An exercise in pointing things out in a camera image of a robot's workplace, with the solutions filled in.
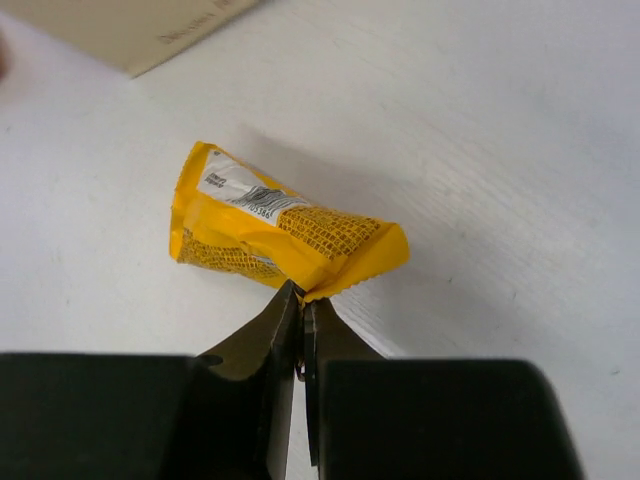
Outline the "yellow candy bar wrapper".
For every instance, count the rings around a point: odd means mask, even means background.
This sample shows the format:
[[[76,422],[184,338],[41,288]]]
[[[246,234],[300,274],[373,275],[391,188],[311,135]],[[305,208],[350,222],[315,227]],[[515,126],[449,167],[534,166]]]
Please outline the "yellow candy bar wrapper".
[[[310,303],[402,266],[410,249],[398,224],[313,203],[198,142],[175,187],[169,254],[275,289],[290,281]]]

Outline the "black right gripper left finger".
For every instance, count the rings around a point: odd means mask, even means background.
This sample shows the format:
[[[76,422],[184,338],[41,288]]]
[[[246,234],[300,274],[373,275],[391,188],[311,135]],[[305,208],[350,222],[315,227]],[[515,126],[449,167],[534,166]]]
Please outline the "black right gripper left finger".
[[[200,355],[215,385],[201,425],[229,473],[286,476],[298,327],[298,297],[287,281],[254,319]]]

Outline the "pink beige paper bag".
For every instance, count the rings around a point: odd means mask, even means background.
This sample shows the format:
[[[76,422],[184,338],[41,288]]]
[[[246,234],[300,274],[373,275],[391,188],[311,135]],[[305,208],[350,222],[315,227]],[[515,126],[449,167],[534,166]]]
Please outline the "pink beige paper bag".
[[[130,77],[165,63],[254,0],[15,0],[1,11]]]

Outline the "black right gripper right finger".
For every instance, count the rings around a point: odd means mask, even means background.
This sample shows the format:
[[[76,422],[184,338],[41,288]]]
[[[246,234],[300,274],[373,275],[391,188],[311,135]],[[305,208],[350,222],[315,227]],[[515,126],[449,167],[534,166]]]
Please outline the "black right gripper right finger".
[[[328,428],[321,420],[321,394],[326,366],[331,361],[379,361],[384,357],[339,317],[328,298],[304,307],[304,383],[311,465],[321,467],[321,434]]]

